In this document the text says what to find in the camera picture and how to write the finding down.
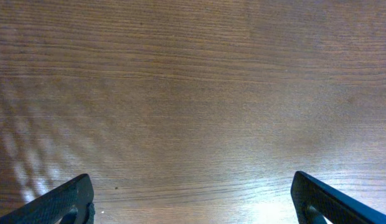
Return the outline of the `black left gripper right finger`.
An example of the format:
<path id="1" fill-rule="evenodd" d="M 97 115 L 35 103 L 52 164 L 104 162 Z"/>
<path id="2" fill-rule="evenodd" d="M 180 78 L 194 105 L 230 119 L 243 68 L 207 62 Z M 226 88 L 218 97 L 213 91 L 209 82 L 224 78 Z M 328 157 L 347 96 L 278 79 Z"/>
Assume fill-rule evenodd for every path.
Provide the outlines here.
<path id="1" fill-rule="evenodd" d="M 386 215 L 321 182 L 297 171 L 291 197 L 298 222 L 305 223 L 386 223 Z"/>

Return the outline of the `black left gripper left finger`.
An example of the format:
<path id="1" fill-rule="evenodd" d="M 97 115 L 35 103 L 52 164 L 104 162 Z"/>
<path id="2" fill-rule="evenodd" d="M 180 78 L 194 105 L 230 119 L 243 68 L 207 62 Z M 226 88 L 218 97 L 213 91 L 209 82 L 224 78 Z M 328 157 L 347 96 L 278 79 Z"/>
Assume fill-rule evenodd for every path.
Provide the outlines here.
<path id="1" fill-rule="evenodd" d="M 0 217 L 0 223 L 93 224 L 93 185 L 88 174 L 80 174 L 17 210 Z"/>

